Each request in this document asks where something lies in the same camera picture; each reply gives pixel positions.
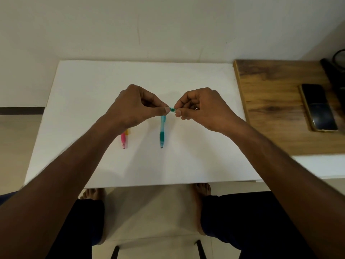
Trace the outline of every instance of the smartphone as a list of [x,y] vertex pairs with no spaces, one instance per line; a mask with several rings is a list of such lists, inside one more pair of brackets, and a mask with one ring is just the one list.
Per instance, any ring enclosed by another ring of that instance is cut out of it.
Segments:
[[337,131],[338,127],[322,85],[304,83],[300,86],[300,91],[312,130]]

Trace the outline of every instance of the person's left arm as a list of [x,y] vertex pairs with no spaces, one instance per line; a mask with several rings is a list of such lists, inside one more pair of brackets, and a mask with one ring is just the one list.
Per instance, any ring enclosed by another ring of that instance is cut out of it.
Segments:
[[0,206],[0,258],[44,258],[116,136],[169,111],[167,104],[139,86],[123,90],[83,136]]

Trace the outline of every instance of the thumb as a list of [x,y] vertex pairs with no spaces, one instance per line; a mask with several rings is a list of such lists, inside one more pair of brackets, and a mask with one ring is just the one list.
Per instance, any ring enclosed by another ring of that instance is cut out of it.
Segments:
[[147,107],[150,117],[167,115],[170,112],[169,107]]
[[191,118],[191,119],[194,119],[195,117],[197,117],[198,113],[200,113],[199,110],[193,110],[189,108],[179,108],[176,110],[177,117],[185,117],[185,118]]

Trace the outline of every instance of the white tabletop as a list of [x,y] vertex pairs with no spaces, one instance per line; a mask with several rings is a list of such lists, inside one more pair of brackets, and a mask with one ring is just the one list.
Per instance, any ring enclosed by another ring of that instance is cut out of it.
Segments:
[[[185,91],[217,90],[241,118],[243,107],[231,64],[61,61],[50,92],[25,183],[103,115],[119,92],[134,83],[171,107]],[[259,180],[238,147],[193,120],[170,113],[164,148],[160,117],[130,129],[128,148],[110,145],[86,187]],[[320,177],[345,177],[345,155],[294,157]]]

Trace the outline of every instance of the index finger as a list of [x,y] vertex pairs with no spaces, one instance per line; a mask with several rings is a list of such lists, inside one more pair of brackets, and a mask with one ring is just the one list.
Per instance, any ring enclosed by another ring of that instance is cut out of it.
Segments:
[[186,92],[175,104],[174,108],[182,108],[186,103],[188,103],[191,100],[199,100],[199,93],[200,89],[192,90]]
[[168,106],[165,102],[162,102],[157,95],[145,90],[143,87],[137,86],[139,88],[140,97],[142,100],[150,102],[153,106],[164,107]]

